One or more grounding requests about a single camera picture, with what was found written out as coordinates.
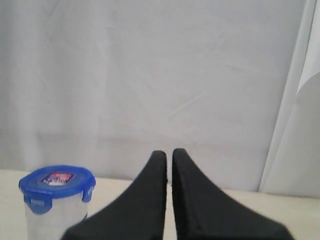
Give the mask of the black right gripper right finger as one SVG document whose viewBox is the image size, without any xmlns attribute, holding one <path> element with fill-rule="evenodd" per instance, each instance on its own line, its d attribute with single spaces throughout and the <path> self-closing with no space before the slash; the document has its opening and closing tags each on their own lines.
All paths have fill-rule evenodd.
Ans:
<svg viewBox="0 0 320 240">
<path fill-rule="evenodd" d="M 293 239 L 283 224 L 223 192 L 183 148 L 172 154 L 172 203 L 179 240 Z"/>
</svg>

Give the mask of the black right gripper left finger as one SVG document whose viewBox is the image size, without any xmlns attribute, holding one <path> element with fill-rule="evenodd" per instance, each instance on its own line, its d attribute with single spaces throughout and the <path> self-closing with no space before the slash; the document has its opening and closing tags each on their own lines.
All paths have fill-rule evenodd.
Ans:
<svg viewBox="0 0 320 240">
<path fill-rule="evenodd" d="M 161 240 L 167 203 L 167 156 L 152 152 L 131 185 L 108 206 L 68 228 L 64 240 Z"/>
</svg>

